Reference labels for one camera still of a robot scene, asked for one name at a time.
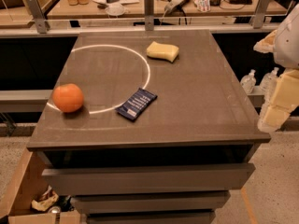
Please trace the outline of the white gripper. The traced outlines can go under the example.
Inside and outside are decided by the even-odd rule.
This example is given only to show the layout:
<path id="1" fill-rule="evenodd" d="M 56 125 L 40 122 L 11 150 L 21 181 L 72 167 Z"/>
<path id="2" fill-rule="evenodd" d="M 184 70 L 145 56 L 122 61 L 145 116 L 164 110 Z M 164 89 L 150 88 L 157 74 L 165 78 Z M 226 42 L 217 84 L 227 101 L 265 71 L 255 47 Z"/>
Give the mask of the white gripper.
<path id="1" fill-rule="evenodd" d="M 277 31 L 258 41 L 253 49 L 261 53 L 273 52 Z M 299 106 L 299 71 L 286 69 L 269 86 L 258 120 L 261 132 L 272 133 L 281 128 L 292 111 Z"/>

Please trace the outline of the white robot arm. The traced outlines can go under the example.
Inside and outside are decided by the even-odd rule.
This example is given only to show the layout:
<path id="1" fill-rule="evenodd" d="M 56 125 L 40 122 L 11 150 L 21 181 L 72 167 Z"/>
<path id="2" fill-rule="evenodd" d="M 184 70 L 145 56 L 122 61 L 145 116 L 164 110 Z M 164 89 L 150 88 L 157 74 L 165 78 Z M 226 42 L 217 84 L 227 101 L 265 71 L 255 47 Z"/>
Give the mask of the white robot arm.
<path id="1" fill-rule="evenodd" d="M 258 120 L 261 132 L 272 133 L 299 106 L 299 4 L 275 31 L 257 42 L 253 49 L 261 53 L 272 52 L 275 63 L 285 68 L 269 84 Z"/>

